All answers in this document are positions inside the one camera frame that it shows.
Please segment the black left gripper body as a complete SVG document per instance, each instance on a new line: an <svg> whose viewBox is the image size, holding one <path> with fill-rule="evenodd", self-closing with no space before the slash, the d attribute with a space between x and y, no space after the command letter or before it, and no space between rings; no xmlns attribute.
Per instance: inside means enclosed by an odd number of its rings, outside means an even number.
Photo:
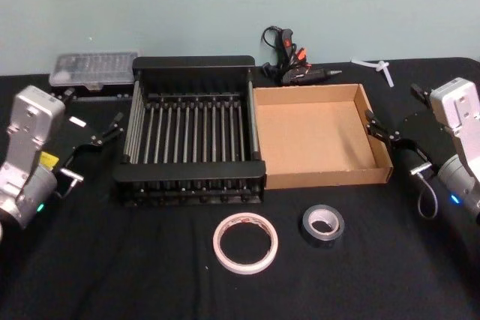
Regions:
<svg viewBox="0 0 480 320"><path fill-rule="evenodd" d="M56 158L55 163L49 167L57 175L82 153L99 151L102 146L103 140L98 131L79 118L65 116L59 130L46 142L42 152Z"/></svg>

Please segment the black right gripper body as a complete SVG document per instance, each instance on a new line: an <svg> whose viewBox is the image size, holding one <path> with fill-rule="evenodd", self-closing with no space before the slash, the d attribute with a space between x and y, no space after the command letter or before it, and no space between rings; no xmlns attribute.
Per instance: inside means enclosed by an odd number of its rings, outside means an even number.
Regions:
<svg viewBox="0 0 480 320"><path fill-rule="evenodd" d="M410 175L410 170L423 163L432 166L422 172L426 181L432 181L440 168L457 154L451 136L435 119L430 110L405 117L395 129L403 145L391 151L395 165Z"/></svg>

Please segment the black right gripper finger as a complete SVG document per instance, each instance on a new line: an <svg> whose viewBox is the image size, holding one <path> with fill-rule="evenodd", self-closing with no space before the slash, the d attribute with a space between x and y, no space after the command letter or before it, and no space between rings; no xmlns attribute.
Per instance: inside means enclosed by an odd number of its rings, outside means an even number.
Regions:
<svg viewBox="0 0 480 320"><path fill-rule="evenodd" d="M365 125L367 134L383 142L387 148L398 147L400 136L391 132L371 110L367 109L364 113L367 120Z"/></svg>
<svg viewBox="0 0 480 320"><path fill-rule="evenodd" d="M413 83L410 86L410 94L424 105L431 105L431 90L427 90L420 85Z"/></svg>

